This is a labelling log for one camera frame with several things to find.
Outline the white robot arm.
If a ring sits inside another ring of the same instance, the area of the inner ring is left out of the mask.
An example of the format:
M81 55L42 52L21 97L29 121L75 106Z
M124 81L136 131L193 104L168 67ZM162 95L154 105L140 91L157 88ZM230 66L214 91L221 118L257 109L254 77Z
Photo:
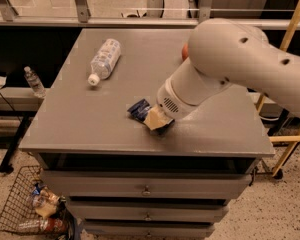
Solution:
M158 90L145 124L155 130L182 119L232 84L300 118L300 56L272 46L256 27L210 19L191 32L188 57Z

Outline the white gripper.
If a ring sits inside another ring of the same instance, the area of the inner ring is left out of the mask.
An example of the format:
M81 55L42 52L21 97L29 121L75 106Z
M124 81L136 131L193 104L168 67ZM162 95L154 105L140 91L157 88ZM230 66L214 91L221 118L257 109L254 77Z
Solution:
M144 124L150 130L164 127L171 123L172 119L182 119L196 109L196 106L188 105L177 97L170 80L166 80L159 88L156 101L158 105L148 111L144 120Z

